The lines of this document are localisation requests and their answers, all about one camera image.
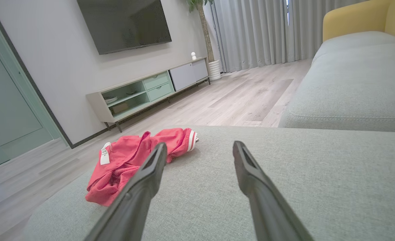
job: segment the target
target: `metal furniture leg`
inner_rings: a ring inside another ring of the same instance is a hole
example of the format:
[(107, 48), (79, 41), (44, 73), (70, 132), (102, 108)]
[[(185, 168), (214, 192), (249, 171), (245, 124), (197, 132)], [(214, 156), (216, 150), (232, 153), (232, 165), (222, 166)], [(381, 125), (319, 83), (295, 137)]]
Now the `metal furniture leg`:
[(116, 122), (116, 127), (118, 128), (118, 130), (122, 133), (120, 125), (118, 124), (118, 122)]

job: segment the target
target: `gray curtain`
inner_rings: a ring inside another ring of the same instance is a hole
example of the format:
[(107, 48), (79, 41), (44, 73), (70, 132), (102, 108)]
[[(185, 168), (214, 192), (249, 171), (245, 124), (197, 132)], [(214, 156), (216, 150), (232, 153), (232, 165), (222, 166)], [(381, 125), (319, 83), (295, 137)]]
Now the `gray curtain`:
[(327, 12), (366, 0), (289, 0), (288, 62), (313, 58), (322, 44)]
[(287, 61), (285, 0), (214, 2), (226, 72)]

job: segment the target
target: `potted plant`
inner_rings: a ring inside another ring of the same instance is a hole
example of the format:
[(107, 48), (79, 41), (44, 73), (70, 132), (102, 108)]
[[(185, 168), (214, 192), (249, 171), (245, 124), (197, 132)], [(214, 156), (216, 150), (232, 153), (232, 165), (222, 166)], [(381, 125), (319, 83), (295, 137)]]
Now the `potted plant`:
[(208, 2), (214, 3), (214, 0), (186, 0), (190, 6), (190, 12), (195, 8), (199, 12), (200, 22), (202, 23), (203, 35), (205, 36), (206, 49), (208, 50), (208, 62), (209, 62), (209, 79), (211, 81), (218, 80), (221, 78), (220, 74), (220, 61), (214, 60), (214, 52), (212, 51), (211, 39), (209, 38), (208, 24), (206, 23), (205, 14), (203, 12), (203, 5)]

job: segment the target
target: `plant pot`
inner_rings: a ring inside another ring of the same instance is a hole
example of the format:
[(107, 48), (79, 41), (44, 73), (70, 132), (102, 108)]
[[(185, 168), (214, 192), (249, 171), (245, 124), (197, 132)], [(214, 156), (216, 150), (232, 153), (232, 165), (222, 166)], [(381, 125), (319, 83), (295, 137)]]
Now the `plant pot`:
[(213, 61), (209, 63), (209, 80), (219, 80), (221, 79), (221, 71), (220, 71), (220, 61)]

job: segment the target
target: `gray fabric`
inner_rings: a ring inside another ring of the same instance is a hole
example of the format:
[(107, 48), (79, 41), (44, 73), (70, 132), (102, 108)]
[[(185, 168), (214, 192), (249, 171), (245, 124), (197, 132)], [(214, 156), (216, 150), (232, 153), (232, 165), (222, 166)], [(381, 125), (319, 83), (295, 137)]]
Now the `gray fabric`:
[(215, 1), (227, 72), (286, 62), (285, 0)]
[(320, 56), (327, 53), (389, 43), (395, 43), (395, 36), (377, 31), (356, 32), (331, 38), (321, 45), (313, 58), (312, 63), (314, 63)]
[[(243, 141), (315, 240), (395, 240), (395, 133), (191, 127), (199, 142), (165, 166), (144, 240), (254, 240), (231, 153)], [(25, 240), (81, 240), (104, 208), (84, 199), (90, 173), (47, 200)]]
[(395, 44), (321, 55), (279, 126), (395, 132)]
[(322, 24), (331, 10), (366, 0), (289, 0), (288, 62), (313, 58), (322, 44)]

